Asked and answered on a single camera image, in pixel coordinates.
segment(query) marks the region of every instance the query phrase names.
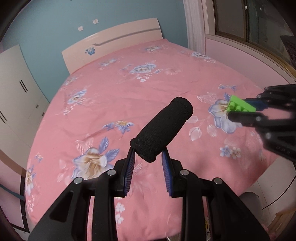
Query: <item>green building block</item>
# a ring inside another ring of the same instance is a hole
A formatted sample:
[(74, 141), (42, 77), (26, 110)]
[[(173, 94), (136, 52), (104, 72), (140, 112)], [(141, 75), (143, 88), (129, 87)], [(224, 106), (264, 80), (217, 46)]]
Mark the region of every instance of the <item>green building block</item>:
[(256, 108), (235, 95), (232, 95), (230, 101), (228, 102), (226, 111), (256, 112)]

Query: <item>black foam roller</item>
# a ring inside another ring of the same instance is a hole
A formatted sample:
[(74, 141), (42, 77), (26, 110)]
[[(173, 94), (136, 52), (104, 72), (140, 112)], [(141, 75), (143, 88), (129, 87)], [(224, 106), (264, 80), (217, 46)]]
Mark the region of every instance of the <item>black foam roller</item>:
[(145, 161), (154, 162), (192, 114), (193, 107), (188, 100), (173, 99), (130, 141), (131, 147)]

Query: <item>white curtain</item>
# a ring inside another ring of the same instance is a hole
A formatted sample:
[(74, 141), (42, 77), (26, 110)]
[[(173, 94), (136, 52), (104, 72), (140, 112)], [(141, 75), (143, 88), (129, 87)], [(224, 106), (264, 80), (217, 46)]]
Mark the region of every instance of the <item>white curtain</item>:
[(183, 0), (188, 48), (205, 54), (205, 23), (202, 11), (201, 0)]

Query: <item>floral bedspread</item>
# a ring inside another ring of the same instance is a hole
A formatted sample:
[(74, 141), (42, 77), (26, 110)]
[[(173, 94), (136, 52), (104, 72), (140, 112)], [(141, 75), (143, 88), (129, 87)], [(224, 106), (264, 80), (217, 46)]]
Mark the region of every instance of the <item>floral bedspread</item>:
[[(226, 106), (231, 95), (261, 92), (229, 67), (165, 39), (88, 64), (66, 79), (35, 137), (25, 186), (31, 220), (37, 223), (75, 177), (98, 177), (125, 158), (130, 140), (177, 96), (194, 113), (169, 144), (170, 156), (201, 178), (221, 177), (240, 195), (275, 155), (263, 150), (254, 129), (231, 122)], [(160, 156), (151, 164), (136, 157), (128, 196), (115, 198), (119, 241), (175, 235), (181, 211), (182, 200), (166, 191)]]

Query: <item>headboard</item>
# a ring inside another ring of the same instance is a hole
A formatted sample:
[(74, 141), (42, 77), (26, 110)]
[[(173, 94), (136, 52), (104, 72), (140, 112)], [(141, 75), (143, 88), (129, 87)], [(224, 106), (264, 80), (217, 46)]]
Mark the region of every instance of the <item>headboard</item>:
[(109, 53), (139, 43), (162, 39), (157, 18), (124, 23), (97, 32), (62, 51), (70, 74)]

